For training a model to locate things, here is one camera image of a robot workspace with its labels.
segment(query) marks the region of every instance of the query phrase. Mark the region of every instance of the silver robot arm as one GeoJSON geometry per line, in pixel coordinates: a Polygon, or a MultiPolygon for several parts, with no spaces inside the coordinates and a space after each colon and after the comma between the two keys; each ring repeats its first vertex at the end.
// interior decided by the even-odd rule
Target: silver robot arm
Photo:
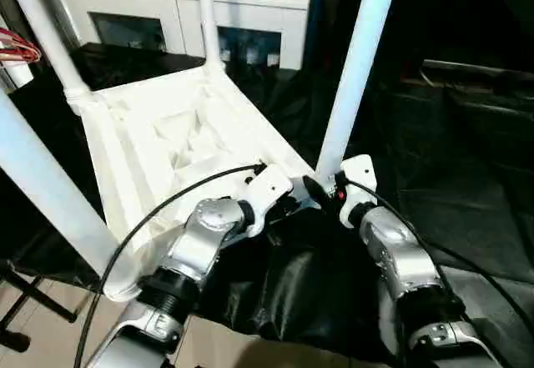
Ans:
{"type": "Polygon", "coordinates": [[[396,353],[408,366],[501,367],[464,319],[464,305],[443,285],[433,260],[412,230],[391,211],[378,207],[372,196],[349,183],[364,181],[374,190],[376,181],[369,164],[367,156],[342,164],[345,188],[341,190],[346,201],[340,221],[359,230],[380,268],[381,283],[392,301],[390,316],[396,322],[396,353]]]}
{"type": "Polygon", "coordinates": [[[159,267],[139,286],[87,368],[167,368],[221,248],[256,236],[265,215],[293,184],[275,165],[259,174],[237,199],[200,201],[159,267]]]}

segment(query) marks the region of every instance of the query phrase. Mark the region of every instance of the black fabric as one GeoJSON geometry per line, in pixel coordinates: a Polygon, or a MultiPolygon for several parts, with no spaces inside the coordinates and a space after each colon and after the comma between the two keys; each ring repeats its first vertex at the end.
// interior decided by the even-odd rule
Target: black fabric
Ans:
{"type": "MultiPolygon", "coordinates": [[[[76,52],[74,61],[95,89],[202,63],[197,58],[96,45],[76,52]]],[[[265,78],[262,89],[250,79],[258,74],[267,73],[240,72],[233,80],[314,166],[336,80],[321,71],[304,71],[289,82],[265,78]]],[[[49,73],[34,80],[12,98],[101,212],[82,124],[64,102],[55,76],[49,73]]],[[[507,278],[530,316],[534,316],[533,105],[510,96],[465,94],[453,88],[384,90],[372,83],[347,149],[347,157],[371,155],[379,192],[399,206],[421,234],[507,278]]],[[[0,186],[9,200],[0,211],[2,258],[16,260],[23,272],[93,285],[94,272],[23,194],[6,177],[0,186]],[[13,258],[23,247],[32,252],[13,258]]],[[[268,232],[221,255],[199,314],[244,333],[366,360],[386,359],[375,326],[376,269],[355,234],[311,210],[268,232]]],[[[481,328],[515,367],[534,366],[529,359],[532,342],[521,323],[499,295],[472,276],[464,270],[451,273],[470,312],[483,317],[481,328]]]]}
{"type": "Polygon", "coordinates": [[[199,313],[265,339],[385,360],[377,278],[351,231],[305,209],[273,225],[266,236],[226,250],[199,313]]]}

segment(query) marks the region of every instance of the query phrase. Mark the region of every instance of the white drawer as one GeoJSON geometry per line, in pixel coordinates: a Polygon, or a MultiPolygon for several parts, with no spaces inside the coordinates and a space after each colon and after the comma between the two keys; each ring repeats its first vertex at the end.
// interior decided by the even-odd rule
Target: white drawer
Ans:
{"type": "MultiPolygon", "coordinates": [[[[185,52],[204,56],[198,0],[176,0],[184,34],[185,52]]],[[[300,69],[305,45],[308,11],[237,3],[214,3],[215,22],[227,28],[247,28],[281,33],[280,67],[300,69]]]]}
{"type": "Polygon", "coordinates": [[[80,41],[101,43],[90,12],[158,19],[170,53],[185,53],[175,0],[65,0],[80,41]]]}

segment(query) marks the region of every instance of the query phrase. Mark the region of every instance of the white metal pipe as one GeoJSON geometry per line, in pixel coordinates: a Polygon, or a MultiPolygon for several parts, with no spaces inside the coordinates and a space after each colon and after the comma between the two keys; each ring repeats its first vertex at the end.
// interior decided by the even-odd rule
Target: white metal pipe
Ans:
{"type": "Polygon", "coordinates": [[[204,48],[206,62],[221,64],[219,53],[219,32],[215,24],[213,0],[200,0],[200,20],[204,30],[204,48]]]}
{"type": "Polygon", "coordinates": [[[349,52],[315,169],[317,179],[323,184],[328,182],[332,174],[340,170],[390,5],[391,0],[361,0],[349,52]]]}
{"type": "Polygon", "coordinates": [[[17,88],[21,88],[24,84],[33,80],[32,71],[26,64],[20,64],[20,62],[16,61],[4,61],[1,68],[6,69],[17,88]]]}
{"type": "Polygon", "coordinates": [[[87,84],[83,82],[74,67],[41,0],[18,0],[18,3],[61,80],[67,99],[89,93],[87,84]]]}
{"type": "MultiPolygon", "coordinates": [[[[102,275],[117,249],[117,239],[3,91],[0,166],[94,271],[102,275]]],[[[135,296],[138,273],[138,262],[125,250],[109,278],[106,295],[117,301],[135,296]]]]}

